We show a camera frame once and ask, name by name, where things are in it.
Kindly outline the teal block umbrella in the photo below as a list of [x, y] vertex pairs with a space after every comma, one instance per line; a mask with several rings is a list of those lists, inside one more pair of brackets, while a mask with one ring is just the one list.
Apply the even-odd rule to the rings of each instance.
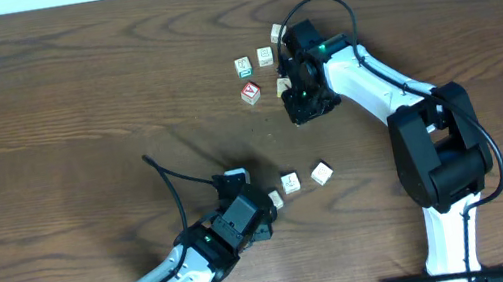
[[295, 172], [284, 174], [281, 177], [281, 183], [282, 188], [286, 194], [297, 192], [301, 188], [301, 182], [299, 182], [299, 177]]

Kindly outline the wooden block soccer ball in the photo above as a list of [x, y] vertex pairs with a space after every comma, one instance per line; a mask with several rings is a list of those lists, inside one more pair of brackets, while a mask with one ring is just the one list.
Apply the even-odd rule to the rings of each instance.
[[325, 185], [327, 181], [333, 175], [333, 170], [331, 167], [326, 165], [324, 162], [320, 162], [311, 172], [311, 178], [317, 182], [320, 186]]

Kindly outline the wooden block ladybug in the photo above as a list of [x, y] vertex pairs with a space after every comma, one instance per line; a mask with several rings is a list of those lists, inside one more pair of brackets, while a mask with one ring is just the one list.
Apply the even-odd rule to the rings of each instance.
[[282, 196], [280, 196], [280, 193], [277, 190], [273, 190], [268, 194], [268, 197], [270, 197], [273, 205], [275, 206], [276, 209], [281, 209], [284, 206], [284, 202], [282, 199]]

